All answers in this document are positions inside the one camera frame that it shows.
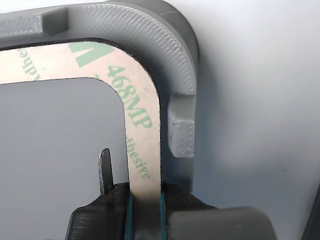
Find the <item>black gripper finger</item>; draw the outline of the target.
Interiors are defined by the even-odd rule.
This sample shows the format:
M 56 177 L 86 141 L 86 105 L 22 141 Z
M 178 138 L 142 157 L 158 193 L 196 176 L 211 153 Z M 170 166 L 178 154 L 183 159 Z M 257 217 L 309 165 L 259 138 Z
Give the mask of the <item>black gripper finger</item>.
M 170 234 L 169 218 L 175 212 L 217 209 L 192 195 L 176 184 L 163 183 L 160 199 L 161 231 L 163 240 L 173 240 Z
M 128 182 L 114 184 L 111 154 L 105 148 L 99 157 L 100 195 L 78 207 L 70 216 L 66 240 L 133 240 L 133 197 Z

